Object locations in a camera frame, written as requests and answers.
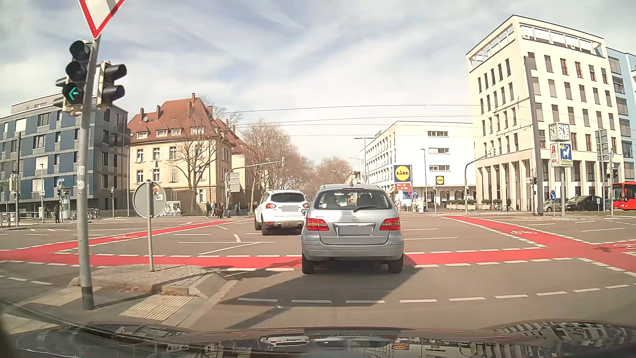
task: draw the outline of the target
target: signpost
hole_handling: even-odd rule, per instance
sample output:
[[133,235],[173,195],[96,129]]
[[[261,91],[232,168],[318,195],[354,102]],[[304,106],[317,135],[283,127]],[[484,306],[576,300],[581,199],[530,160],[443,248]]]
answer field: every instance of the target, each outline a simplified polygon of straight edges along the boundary
[[132,206],[140,217],[147,219],[148,225],[148,258],[150,271],[155,271],[153,260],[153,222],[165,208],[165,191],[161,185],[148,179],[135,189],[132,194]]

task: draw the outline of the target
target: beige building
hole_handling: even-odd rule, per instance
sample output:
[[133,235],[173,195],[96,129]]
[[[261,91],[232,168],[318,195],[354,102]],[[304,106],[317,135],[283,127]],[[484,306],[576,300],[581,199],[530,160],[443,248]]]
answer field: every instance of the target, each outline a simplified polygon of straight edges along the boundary
[[[607,129],[614,167],[623,181],[618,113],[605,41],[592,34],[513,15],[466,55],[474,104],[474,153],[497,155],[476,166],[477,199],[510,197],[516,210],[531,210],[535,157],[529,90],[523,57],[529,58],[539,119],[544,197],[602,195],[595,131]],[[548,124],[570,124],[574,165],[560,182],[550,162]]]
[[147,179],[158,182],[184,215],[202,213],[208,201],[225,201],[238,137],[228,123],[211,120],[211,112],[195,94],[166,101],[152,113],[141,108],[128,123],[131,190]]

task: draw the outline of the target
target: blue building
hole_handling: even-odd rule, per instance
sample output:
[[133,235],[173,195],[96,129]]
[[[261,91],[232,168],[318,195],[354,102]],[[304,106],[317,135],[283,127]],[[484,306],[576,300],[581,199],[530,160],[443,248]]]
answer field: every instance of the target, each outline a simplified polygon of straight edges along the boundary
[[632,140],[632,124],[636,126],[636,55],[607,48],[609,69],[614,84],[618,121],[621,127],[621,146],[625,161],[625,180],[636,179],[634,173],[634,146]]
[[[59,200],[60,180],[69,188],[71,210],[76,209],[80,118],[54,107],[59,97],[52,94],[14,104],[10,115],[0,117],[0,211],[15,211],[8,185],[12,173],[20,177],[20,210],[38,211],[41,190],[45,207],[52,209]],[[128,112],[117,106],[92,113],[86,165],[89,208],[111,210],[112,188],[115,209],[127,208],[127,118]]]

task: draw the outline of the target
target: traffic light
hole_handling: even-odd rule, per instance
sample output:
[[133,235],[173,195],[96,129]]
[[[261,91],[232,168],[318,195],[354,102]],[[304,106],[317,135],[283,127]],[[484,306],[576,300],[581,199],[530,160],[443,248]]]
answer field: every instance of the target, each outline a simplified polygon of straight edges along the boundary
[[102,62],[99,67],[99,82],[97,85],[97,106],[110,106],[113,101],[122,98],[126,90],[122,85],[115,85],[115,81],[127,74],[126,65]]
[[90,44],[90,41],[78,40],[69,48],[73,60],[66,65],[66,78],[60,78],[55,82],[56,86],[62,87],[62,95],[65,100],[57,101],[54,105],[64,108],[84,103],[84,87],[88,77]]

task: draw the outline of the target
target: asphalt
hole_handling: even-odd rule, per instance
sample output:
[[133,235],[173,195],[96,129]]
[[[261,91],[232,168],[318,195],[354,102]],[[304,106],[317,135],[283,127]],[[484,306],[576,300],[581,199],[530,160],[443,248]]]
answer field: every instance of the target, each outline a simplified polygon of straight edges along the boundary
[[[297,232],[263,236],[253,219],[241,217],[155,219],[153,255],[156,263],[218,268],[227,280],[215,301],[188,320],[194,329],[468,329],[527,319],[636,324],[636,217],[458,214],[402,214],[406,267],[398,275],[367,262],[332,264],[303,275]],[[140,218],[94,220],[89,227],[93,268],[147,262],[145,224]],[[28,303],[63,290],[78,274],[73,225],[1,233],[3,298]],[[104,318],[121,316],[147,298],[97,292]],[[80,299],[40,308],[68,319],[84,317]]]

